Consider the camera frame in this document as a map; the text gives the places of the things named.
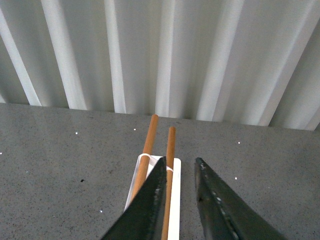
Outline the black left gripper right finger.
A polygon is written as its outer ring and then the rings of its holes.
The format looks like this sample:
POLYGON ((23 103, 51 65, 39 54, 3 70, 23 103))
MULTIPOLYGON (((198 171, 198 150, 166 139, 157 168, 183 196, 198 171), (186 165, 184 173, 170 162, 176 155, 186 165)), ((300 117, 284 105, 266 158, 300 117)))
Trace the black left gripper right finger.
POLYGON ((206 240, 284 240, 200 157, 195 159, 197 207, 206 240))

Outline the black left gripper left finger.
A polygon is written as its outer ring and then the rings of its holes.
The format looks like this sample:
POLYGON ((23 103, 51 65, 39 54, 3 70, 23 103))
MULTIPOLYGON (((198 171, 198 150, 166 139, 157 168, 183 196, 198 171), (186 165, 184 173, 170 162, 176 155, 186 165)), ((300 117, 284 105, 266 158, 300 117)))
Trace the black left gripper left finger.
POLYGON ((161 157, 103 240, 160 240, 166 204, 166 158, 161 157))

